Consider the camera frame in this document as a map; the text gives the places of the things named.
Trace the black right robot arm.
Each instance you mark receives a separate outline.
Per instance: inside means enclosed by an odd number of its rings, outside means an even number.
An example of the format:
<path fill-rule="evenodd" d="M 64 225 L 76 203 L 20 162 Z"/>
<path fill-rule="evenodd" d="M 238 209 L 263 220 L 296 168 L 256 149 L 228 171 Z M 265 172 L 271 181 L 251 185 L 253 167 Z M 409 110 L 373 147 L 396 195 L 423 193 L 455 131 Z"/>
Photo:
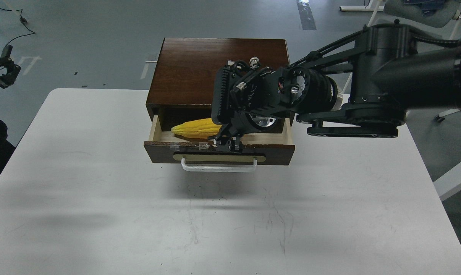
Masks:
<path fill-rule="evenodd" d="M 276 70 L 254 58 L 217 71 L 209 137 L 241 153 L 245 134 L 296 114 L 311 136 L 395 138 L 411 108 L 461 110 L 461 39 L 444 40 L 398 21 L 363 30 Z"/>

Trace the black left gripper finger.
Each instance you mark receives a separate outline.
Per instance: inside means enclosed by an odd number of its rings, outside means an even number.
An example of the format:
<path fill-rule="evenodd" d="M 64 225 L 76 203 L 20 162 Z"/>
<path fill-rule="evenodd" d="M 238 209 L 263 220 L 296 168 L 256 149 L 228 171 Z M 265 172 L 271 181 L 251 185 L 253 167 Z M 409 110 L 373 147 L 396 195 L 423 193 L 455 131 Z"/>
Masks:
<path fill-rule="evenodd" d="M 0 87 L 6 89 L 13 85 L 21 71 L 21 67 L 11 58 L 12 45 L 6 45 L 0 56 Z"/>

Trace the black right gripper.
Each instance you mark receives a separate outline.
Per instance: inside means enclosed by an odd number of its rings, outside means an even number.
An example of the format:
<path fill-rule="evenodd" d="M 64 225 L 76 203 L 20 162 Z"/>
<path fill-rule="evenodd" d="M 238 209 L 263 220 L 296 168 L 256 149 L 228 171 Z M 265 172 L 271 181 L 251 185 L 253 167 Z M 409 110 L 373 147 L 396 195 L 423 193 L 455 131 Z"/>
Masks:
<path fill-rule="evenodd" d="M 222 125 L 214 146 L 243 151 L 242 134 L 266 131 L 293 113 L 333 111 L 337 101 L 337 84 L 313 68 L 293 64 L 273 70 L 241 60 L 226 64 L 214 85 L 211 119 Z"/>

